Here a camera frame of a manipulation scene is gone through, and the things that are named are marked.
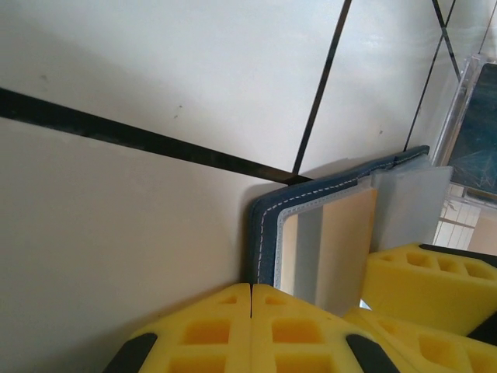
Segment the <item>yellow foam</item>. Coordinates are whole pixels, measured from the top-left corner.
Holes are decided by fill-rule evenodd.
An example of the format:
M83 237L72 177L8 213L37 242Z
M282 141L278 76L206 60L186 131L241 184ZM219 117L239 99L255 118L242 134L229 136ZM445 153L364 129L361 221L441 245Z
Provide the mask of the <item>yellow foam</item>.
M362 298L376 312L467 335L497 310L497 270L407 245L369 255Z
M362 373L346 336L371 336L307 302L271 288L252 289L252 371Z
M345 320L373 334L400 372L497 372L497 347L492 345L366 309L349 311Z
M250 307L237 284L138 330L158 336L140 373L249 373Z

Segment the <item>white tile wall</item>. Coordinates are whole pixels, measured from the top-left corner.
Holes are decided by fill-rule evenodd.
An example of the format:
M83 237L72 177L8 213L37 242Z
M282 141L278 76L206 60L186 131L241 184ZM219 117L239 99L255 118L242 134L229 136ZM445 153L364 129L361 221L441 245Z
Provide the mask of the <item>white tile wall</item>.
M442 40L409 140L409 148L417 145L429 145L432 150L435 148L458 84L449 51Z
M2 2L0 85L291 170L342 2Z
M302 171L402 150L439 37L431 2L354 1Z
M456 1L447 32L461 71L464 60L479 52L494 5L495 0Z
M0 120L0 371L101 371L144 318L237 282L281 185Z
M497 16L495 16L495 5L492 12L494 16L488 28L485 42L481 46L481 52L491 57L497 57Z
M460 67L485 33L486 1L457 0L449 34ZM444 18L450 5L440 0ZM290 170L341 8L2 2L0 86ZM402 150L439 38L428 0L353 0L302 171ZM434 144L454 76L443 43L410 146ZM100 371L144 318L236 281L242 211L282 187L0 124L6 373ZM446 245L451 228L438 229ZM469 239L463 228L457 244Z

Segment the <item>black tile grout line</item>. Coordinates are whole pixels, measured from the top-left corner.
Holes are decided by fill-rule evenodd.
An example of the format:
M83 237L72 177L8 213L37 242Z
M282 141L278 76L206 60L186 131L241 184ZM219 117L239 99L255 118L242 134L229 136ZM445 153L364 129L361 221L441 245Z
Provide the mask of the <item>black tile grout line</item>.
M310 180L248 159L2 88L0 88L0 117L276 183L293 185Z
M452 16L452 11L454 9L455 4L456 4L456 0L453 0L452 5L450 6L449 14L447 15L447 21L445 22L445 26L447 26L449 24L450 16ZM433 55L433 59L432 59L432 64L429 66L428 76L426 77L425 85L422 88L421 97L419 98L418 106L416 107L416 112L414 113L414 118L412 118L411 128L409 129L409 133L407 135L407 140L405 141L404 152L407 150L407 147L409 146L409 141L411 140L412 132L414 130L415 123L418 119L419 111L421 110L422 101L425 98L426 89L428 88L429 79L431 78L431 75L433 72L433 67L435 66L436 57L438 56L438 52L440 51L440 45L442 44L442 40L443 40L443 33L442 33L442 35L440 35L440 38L438 40L438 44L436 45L435 54Z
M298 174L301 170L302 160L304 159L305 149L308 146L309 138L311 137L312 128L318 115L319 105L321 104L321 99L325 92L326 82L328 81L329 72L332 68L332 62L335 58L336 49L339 45L340 37L342 36L343 27L347 18L347 14L350 9L350 4L352 0L344 0L342 11L340 12L339 20L336 23L335 32L333 33L332 42L329 46L328 56L326 57L325 67L321 74L321 79L319 80L318 90L316 91L316 96L314 102L312 103L311 112L309 113L308 122L305 125L304 134L302 135L301 145L299 146L297 157L294 163L293 173Z
M492 10L492 14L490 15L490 19L488 20L487 29L485 30L485 35L483 36L483 40L481 41L480 49L478 49L478 53L481 53L481 49L483 48L483 44L485 44L485 39L487 38L488 30L490 30L490 25L492 24L492 19L494 18L495 7L497 6L497 0L494 4L494 9Z
M436 46L435 54L433 55L432 64L429 67L428 76L426 77L425 85L422 87L421 97L419 98L418 106L416 107L416 112L414 113L414 118L412 118L411 128L409 129L409 133L407 135L407 140L405 141L405 145L404 145L404 152L407 150L407 147L409 145L409 141L411 140L412 131L414 130L416 120L418 119L419 111L421 110L422 101L425 98L426 89L428 88L429 79L432 76L433 67L435 66L436 56L438 55L440 45L442 45L442 40L443 40L443 36L440 35L440 38L438 40L438 45Z
M435 13L436 17L438 19L438 23L440 25L440 28L442 29L442 37L445 40L445 44L447 45L447 49L449 50L449 56L450 60L452 61L452 65L454 67L454 71L456 72L457 75L457 80L461 80L461 72L459 71L459 68L457 67L457 61L456 61L456 56L454 54L454 49L452 48L452 43L450 42L449 38L449 33L447 32L447 24L449 23L449 17L447 17L447 22L443 21L443 16L442 16L442 11L440 10L440 4L438 3L438 0L432 0L433 7L435 8ZM452 9L454 8L455 1L452 3L452 6L450 8L450 12L452 12Z

